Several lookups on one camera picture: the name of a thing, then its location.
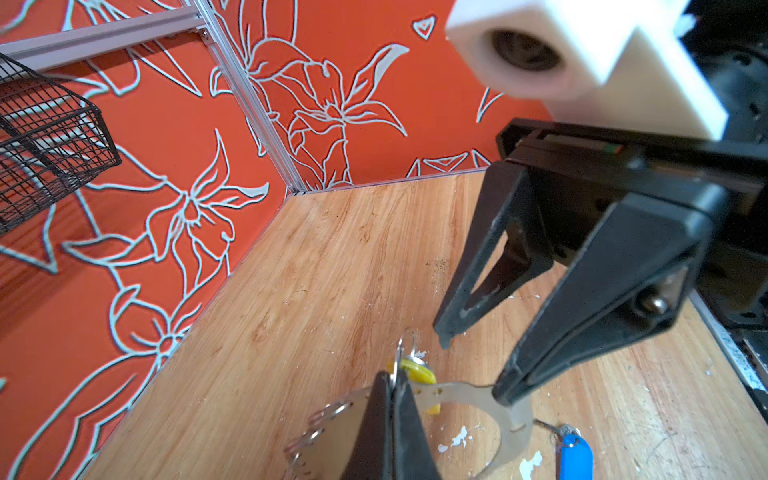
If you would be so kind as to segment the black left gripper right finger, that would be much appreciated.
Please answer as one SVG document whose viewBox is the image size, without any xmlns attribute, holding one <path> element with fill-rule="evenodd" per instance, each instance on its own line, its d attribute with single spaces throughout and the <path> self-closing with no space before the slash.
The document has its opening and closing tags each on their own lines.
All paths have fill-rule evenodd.
<svg viewBox="0 0 768 480">
<path fill-rule="evenodd" d="M 398 380 L 394 388 L 392 435 L 394 479 L 441 479 L 407 380 Z"/>
</svg>

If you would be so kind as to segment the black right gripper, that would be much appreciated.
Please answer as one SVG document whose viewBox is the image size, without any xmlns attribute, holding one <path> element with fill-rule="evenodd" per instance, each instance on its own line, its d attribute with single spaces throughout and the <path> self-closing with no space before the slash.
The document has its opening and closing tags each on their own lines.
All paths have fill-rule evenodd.
<svg viewBox="0 0 768 480">
<path fill-rule="evenodd" d="M 502 405 L 669 330 L 695 284 L 725 327 L 767 326 L 767 5 L 691 11 L 683 44 L 728 113 L 720 140 L 522 119 L 499 135 L 508 161 L 486 170 L 441 347 L 550 270 L 549 243 L 571 262 L 494 385 Z"/>
</svg>

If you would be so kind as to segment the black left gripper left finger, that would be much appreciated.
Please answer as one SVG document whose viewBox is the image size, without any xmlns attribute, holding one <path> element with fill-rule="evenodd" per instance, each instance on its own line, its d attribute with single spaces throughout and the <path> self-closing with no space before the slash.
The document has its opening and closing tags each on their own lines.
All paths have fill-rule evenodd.
<svg viewBox="0 0 768 480">
<path fill-rule="evenodd" d="M 376 374 L 362 421 L 341 479 L 387 480 L 392 476 L 391 376 Z"/>
</svg>

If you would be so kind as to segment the yellow key tag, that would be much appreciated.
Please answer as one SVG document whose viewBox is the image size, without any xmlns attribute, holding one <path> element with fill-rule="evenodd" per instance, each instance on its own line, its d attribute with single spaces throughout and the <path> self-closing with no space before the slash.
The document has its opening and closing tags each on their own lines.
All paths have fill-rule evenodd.
<svg viewBox="0 0 768 480">
<path fill-rule="evenodd" d="M 437 384 L 437 378 L 434 372 L 429 366 L 423 362 L 420 358 L 416 357 L 403 357 L 399 363 L 400 369 L 404 370 L 407 378 L 419 384 L 435 385 Z M 387 372 L 394 373 L 395 365 L 393 361 L 387 364 Z M 433 406 L 425 412 L 429 415 L 439 415 L 441 413 L 441 405 Z"/>
</svg>

